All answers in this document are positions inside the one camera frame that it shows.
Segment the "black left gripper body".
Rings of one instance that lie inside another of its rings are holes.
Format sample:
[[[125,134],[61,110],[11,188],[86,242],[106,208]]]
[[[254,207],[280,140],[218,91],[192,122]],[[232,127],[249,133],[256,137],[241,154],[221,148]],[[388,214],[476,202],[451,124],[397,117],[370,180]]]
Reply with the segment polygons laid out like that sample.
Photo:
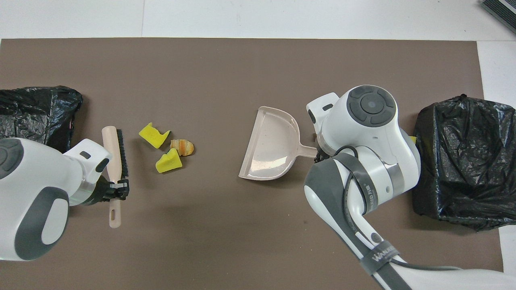
[[[116,189],[112,187],[114,182],[105,179],[105,177],[100,177],[96,182],[95,189],[92,193],[92,205],[99,202],[107,202],[117,197]]]

